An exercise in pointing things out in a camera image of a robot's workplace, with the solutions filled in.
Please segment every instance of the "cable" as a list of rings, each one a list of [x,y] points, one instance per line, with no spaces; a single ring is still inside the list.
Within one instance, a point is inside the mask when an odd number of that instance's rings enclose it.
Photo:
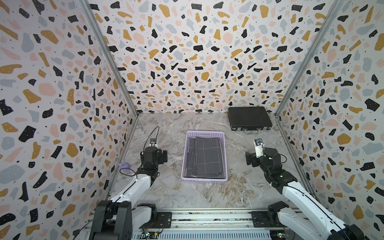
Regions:
[[[152,135],[152,133],[156,130],[156,128],[157,128],[157,134],[156,134],[156,141],[157,141],[157,136],[158,136],[158,134],[159,134],[159,129],[160,129],[159,126],[155,127],[155,129],[154,129],[154,130],[151,132],[151,134],[148,136],[147,140],[146,140],[145,143],[144,143],[143,152],[144,152],[144,150],[145,150],[145,146],[147,145],[147,141],[148,141],[149,137],[150,137],[150,136]]]
[[[281,153],[275,153],[275,154],[273,154],[271,157],[273,157],[273,156],[275,156],[275,155],[281,155],[281,156],[285,157],[285,161],[282,162],[282,163],[285,163],[285,162],[288,160],[287,157],[286,157],[285,155],[282,155]]]
[[[144,234],[145,239],[147,239],[147,234],[145,233],[144,228],[143,228],[143,234]]]
[[[285,161],[284,162],[282,162],[282,163],[285,163],[286,161],[288,161],[288,159],[287,159],[287,157],[286,156],[284,156],[284,155],[282,155],[281,153],[279,153],[281,156],[283,156],[283,157],[285,157]]]
[[[263,219],[266,219],[268,217],[268,215],[266,215],[265,217],[263,217],[263,218],[259,218],[259,219],[252,219],[252,220],[254,220],[254,221],[260,221],[260,220],[263,220]]]
[[[300,191],[299,189],[295,188],[295,187],[292,187],[292,186],[286,186],[286,187],[290,187],[290,188],[293,188],[293,189],[296,189],[297,191],[299,191],[301,194],[303,194],[304,196],[306,196],[311,202],[313,202],[313,204],[315,204],[329,219],[331,219],[333,221],[333,219],[328,216],[327,213],[324,212],[323,209],[321,209],[321,207],[319,207],[319,205],[317,205],[310,197],[308,197],[305,193],[303,193],[302,191]],[[335,222],[333,221],[333,223],[341,230],[342,233],[344,233],[344,235],[349,239],[351,240],[348,235],[345,233],[345,231],[343,231],[343,229]]]
[[[128,175],[128,174],[122,173],[121,170],[123,170],[123,169],[129,169],[129,170],[131,170],[132,172],[134,172],[135,174],[133,174],[133,175]],[[136,179],[137,179],[137,173],[136,173],[135,171],[133,171],[132,169],[130,169],[129,167],[123,167],[123,168],[120,168],[119,172],[120,172],[122,175],[124,175],[124,176],[128,176],[128,177],[136,176]]]
[[[267,223],[268,223],[269,225],[271,225],[271,226],[273,226],[273,227],[278,226],[278,224],[277,224],[277,225],[273,225],[272,223],[270,223],[268,219],[267,219],[266,221],[267,221]]]
[[[270,178],[266,172],[264,172],[264,177],[267,180],[267,182],[271,184],[272,187],[277,187],[279,185],[279,183],[275,182],[273,178]]]
[[[159,219],[159,220],[163,223],[163,228],[161,229],[161,232],[158,235],[160,235],[163,232],[163,230],[164,230],[164,222],[161,219]]]
[[[157,224],[157,220],[156,220],[156,222],[155,222],[154,224],[152,224],[151,226],[149,226],[149,227],[143,227],[143,228],[151,228],[151,227],[154,227],[156,224]]]

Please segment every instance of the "black motor joint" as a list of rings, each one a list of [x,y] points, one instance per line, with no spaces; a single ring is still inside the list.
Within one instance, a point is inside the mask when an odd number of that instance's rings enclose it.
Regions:
[[[151,185],[158,175],[159,164],[168,162],[167,151],[151,146],[146,147],[144,152],[140,153],[141,166],[137,169],[137,174],[146,174],[151,176]]]
[[[287,186],[289,182],[297,181],[292,174],[283,169],[281,156],[274,148],[265,147],[264,155],[261,157],[256,157],[255,153],[245,152],[245,159],[247,165],[252,164],[252,167],[260,166],[264,172],[265,179],[280,194],[283,193],[283,187]]]

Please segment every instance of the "plastic basket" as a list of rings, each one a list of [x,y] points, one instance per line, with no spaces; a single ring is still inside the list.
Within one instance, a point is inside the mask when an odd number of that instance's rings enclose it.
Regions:
[[[191,178],[183,177],[185,171],[187,170],[187,160],[188,160],[188,149],[189,149],[189,138],[191,137],[200,137],[200,138],[220,138],[221,149],[223,153],[223,162],[224,162],[224,179],[209,179],[209,178]],[[184,148],[184,159],[183,166],[181,168],[181,179],[186,182],[210,182],[210,183],[224,183],[228,180],[227,174],[227,156],[225,154],[225,138],[223,132],[217,131],[187,131],[187,136],[185,138],[185,148]]]

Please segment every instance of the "metal mounting plate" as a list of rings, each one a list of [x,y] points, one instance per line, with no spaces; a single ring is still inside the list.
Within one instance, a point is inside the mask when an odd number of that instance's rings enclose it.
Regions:
[[[267,212],[266,211],[254,211],[251,212],[253,227],[284,227],[284,225],[277,224],[271,225],[268,222]]]
[[[170,228],[172,222],[172,212],[157,212],[157,223],[151,228]]]

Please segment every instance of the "black bracket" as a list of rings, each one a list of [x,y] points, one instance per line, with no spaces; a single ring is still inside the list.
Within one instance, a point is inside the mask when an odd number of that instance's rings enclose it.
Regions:
[[[151,228],[170,228],[172,212],[158,212],[157,223]]]
[[[272,225],[268,221],[267,211],[254,211],[251,212],[253,227],[284,227],[284,225]]]
[[[168,162],[168,151],[164,150],[162,153],[159,154],[159,164],[163,164],[165,162]]]
[[[89,240],[129,240],[132,237],[131,202],[100,201],[95,209]]]
[[[137,206],[150,207],[152,209],[151,219],[140,228],[170,228],[172,212],[157,212],[155,204],[139,204]]]

